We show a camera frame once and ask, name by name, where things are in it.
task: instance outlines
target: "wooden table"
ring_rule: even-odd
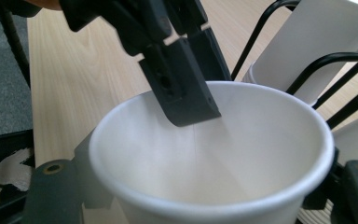
[[[272,2],[202,1],[230,71],[260,15]],[[237,80],[289,15],[290,11],[282,8],[269,19]],[[115,29],[102,19],[73,33],[61,12],[44,9],[28,20],[28,27],[36,164],[72,159],[74,148],[109,110],[150,90],[137,63],[140,57],[127,55]],[[354,95],[353,89],[349,87],[345,97],[340,95],[331,106],[322,107],[321,113],[331,115]],[[111,210],[87,210],[85,219],[88,223],[126,223],[116,202]]]

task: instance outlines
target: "wooden surface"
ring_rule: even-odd
[[[204,0],[213,31],[230,71],[256,22],[272,0]],[[289,16],[279,9],[268,21],[237,80],[241,80]],[[61,12],[42,10],[28,20],[34,150],[36,164],[72,159],[74,148],[115,105],[150,88],[138,61],[128,56],[114,28],[97,19],[78,33],[69,30]],[[330,106],[328,117],[358,90],[358,80]],[[85,211],[88,223],[126,223],[119,206]]]

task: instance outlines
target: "cup rim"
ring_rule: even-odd
[[[100,181],[102,181],[103,184],[110,190],[110,192],[114,192],[116,197],[119,199],[124,199],[124,201],[128,203],[137,204],[145,210],[154,212],[158,211],[160,214],[168,215],[170,217],[186,216],[189,218],[189,220],[198,220],[200,218],[204,220],[207,217],[210,220],[216,220],[217,218],[222,217],[242,217],[249,215],[256,216],[262,213],[266,213],[267,211],[276,209],[283,204],[291,203],[294,200],[302,200],[302,198],[304,198],[308,193],[310,193],[320,183],[322,183],[328,171],[330,170],[332,161],[334,159],[334,140],[330,128],[324,119],[312,107],[290,94],[272,89],[270,87],[233,81],[208,81],[207,83],[208,86],[241,85],[244,88],[255,88],[261,91],[272,91],[289,101],[295,101],[303,110],[307,111],[311,116],[313,116],[316,123],[318,124],[318,129],[321,131],[321,135],[324,136],[321,150],[315,163],[313,163],[305,175],[303,175],[300,179],[297,180],[297,182],[288,188],[282,189],[262,198],[240,203],[210,205],[173,202],[143,194],[135,189],[130,189],[124,184],[115,181],[115,179],[104,170],[102,163],[99,161],[97,156],[97,138],[101,132],[103,132],[103,126],[106,124],[106,122],[110,120],[110,118],[113,117],[122,106],[126,106],[130,102],[139,99],[140,96],[144,96],[148,93],[150,94],[151,91],[149,91],[137,95],[113,108],[97,125],[89,141],[89,158],[91,162],[91,168],[98,176]]]

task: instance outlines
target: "gray carpet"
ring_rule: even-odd
[[[28,53],[26,19],[14,16]],[[0,23],[0,134],[32,129],[31,92],[22,77]]]

